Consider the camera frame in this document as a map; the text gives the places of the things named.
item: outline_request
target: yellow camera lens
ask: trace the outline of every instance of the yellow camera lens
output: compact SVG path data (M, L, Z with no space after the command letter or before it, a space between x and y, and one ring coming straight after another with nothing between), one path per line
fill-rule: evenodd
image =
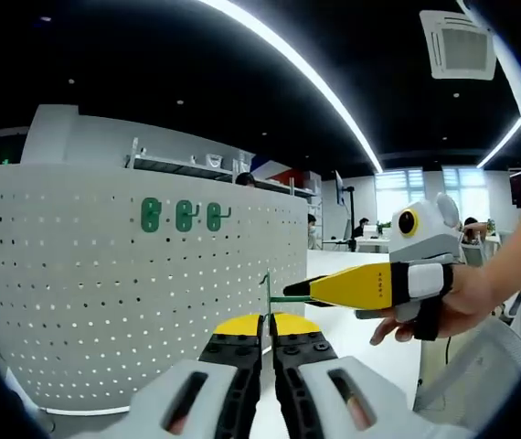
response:
M399 215L399 230L403 236L413 236L419 227L419 217L414 210L406 209Z

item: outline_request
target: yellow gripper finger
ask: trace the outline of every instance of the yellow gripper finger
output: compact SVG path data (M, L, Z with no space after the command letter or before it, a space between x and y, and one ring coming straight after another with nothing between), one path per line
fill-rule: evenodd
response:
M326 276L310 283L309 295L350 308L389 308L393 305L390 266L390 262L372 263Z
M214 329L214 334L224 334L225 336L259 336L259 327L261 327L262 319L263 317L258 314L234 317L220 323L216 329Z
M277 336L289 336L291 334L309 334L320 332L320 328L314 322L301 316L292 314L273 314L276 324Z

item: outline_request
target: office chair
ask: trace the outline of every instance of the office chair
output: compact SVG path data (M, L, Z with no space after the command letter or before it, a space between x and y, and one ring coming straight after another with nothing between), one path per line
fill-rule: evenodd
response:
M466 265L481 267L487 258L482 244L461 244Z
M480 432L521 377L521 337L495 317L472 331L440 377L418 391L413 411Z

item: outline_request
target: wrist strap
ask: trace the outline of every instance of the wrist strap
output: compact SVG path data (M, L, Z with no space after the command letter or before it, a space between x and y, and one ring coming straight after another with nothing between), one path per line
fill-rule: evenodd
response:
M439 334L443 297L451 291L453 284L452 265L444 264L442 268L443 288L438 295L421 301L420 310L413 320L413 335L417 340L433 341Z

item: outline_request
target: desk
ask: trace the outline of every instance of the desk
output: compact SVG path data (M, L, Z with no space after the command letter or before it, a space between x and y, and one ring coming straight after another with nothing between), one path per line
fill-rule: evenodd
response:
M387 254L310 250L307 252L307 277L385 261L388 261ZM338 357L351 355L358 358L402 389L407 395L408 406L413 406L420 372L420 341L399 343L394 337L387 337L379 346L370 346L370 337L380 320L358 320L354 317L354 311L347 308L318 308L307 305L305 316L319 325ZM274 380L268 373L268 368L272 368L271 357L272 354L263 358L262 393L250 431L250 438L253 439L289 437L281 416L281 406L275 395Z
M498 236L486 236L484 242L484 247L486 248L486 253L488 257L494 256L498 248L502 245Z
M357 244L357 252L359 252L360 247L366 247L366 246L373 246L376 248L376 252L380 253L381 247L388 247L388 244L390 243L390 239L388 238L364 238L364 237L358 237L356 238L356 244Z
M327 244L333 244L334 247L330 248L331 252L349 252L350 247L348 246L348 243L350 241L340 241L340 240L333 240L333 241L322 241L322 248L325 250L325 246Z

